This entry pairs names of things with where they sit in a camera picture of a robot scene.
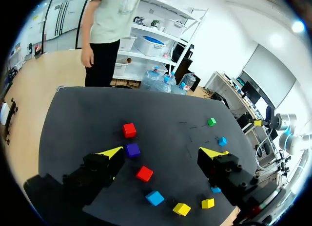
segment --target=black pants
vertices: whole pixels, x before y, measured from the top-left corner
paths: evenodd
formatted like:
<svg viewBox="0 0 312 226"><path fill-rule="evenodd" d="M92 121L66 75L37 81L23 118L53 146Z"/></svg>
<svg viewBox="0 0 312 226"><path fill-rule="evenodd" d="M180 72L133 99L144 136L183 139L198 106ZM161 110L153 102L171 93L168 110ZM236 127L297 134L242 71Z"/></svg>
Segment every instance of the black pants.
<svg viewBox="0 0 312 226"><path fill-rule="evenodd" d="M86 67L85 86L109 87L113 79L120 40L112 43L90 43L94 64Z"/></svg>

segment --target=green cube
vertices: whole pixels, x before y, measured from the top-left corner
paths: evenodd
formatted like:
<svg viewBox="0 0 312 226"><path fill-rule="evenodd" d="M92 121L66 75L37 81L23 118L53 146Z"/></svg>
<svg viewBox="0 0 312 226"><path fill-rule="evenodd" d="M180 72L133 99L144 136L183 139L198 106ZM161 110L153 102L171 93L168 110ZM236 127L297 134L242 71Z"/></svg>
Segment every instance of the green cube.
<svg viewBox="0 0 312 226"><path fill-rule="evenodd" d="M214 126L215 124L216 124L216 121L215 121L214 118L210 118L210 119L208 120L208 125Z"/></svg>

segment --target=person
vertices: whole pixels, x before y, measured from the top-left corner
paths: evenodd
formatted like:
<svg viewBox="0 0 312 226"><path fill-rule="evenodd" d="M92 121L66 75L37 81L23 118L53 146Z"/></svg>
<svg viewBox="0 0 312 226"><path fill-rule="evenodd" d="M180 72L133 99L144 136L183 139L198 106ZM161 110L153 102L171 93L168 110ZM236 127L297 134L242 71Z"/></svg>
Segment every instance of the person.
<svg viewBox="0 0 312 226"><path fill-rule="evenodd" d="M109 87L120 39L129 37L140 0L91 0L82 22L85 86Z"/></svg>

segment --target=wooden floor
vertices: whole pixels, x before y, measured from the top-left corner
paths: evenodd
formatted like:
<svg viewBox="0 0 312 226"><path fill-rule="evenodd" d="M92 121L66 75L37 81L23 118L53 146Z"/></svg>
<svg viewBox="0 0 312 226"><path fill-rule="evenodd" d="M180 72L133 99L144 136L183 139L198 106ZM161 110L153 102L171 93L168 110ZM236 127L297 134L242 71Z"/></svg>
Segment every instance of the wooden floor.
<svg viewBox="0 0 312 226"><path fill-rule="evenodd" d="M57 86L84 85L85 69L80 62L80 53L81 50L58 51L27 61L5 97L9 104L13 97L19 107L12 117L6 155L22 190L23 183L38 174L41 130ZM189 94L204 95L199 87ZM236 208L222 226L232 225L237 214Z"/></svg>

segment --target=red cube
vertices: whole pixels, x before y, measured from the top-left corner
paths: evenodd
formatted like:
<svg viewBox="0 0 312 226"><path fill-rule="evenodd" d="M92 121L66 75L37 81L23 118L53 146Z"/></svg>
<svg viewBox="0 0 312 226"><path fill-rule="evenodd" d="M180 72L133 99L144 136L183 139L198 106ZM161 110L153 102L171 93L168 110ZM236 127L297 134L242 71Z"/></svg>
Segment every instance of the red cube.
<svg viewBox="0 0 312 226"><path fill-rule="evenodd" d="M136 177L141 181L148 182L153 175L153 171L145 166L142 166L140 171L136 174Z"/></svg>
<svg viewBox="0 0 312 226"><path fill-rule="evenodd" d="M133 123L123 125L122 130L123 134L125 135L125 138L134 137L137 134L135 125Z"/></svg>

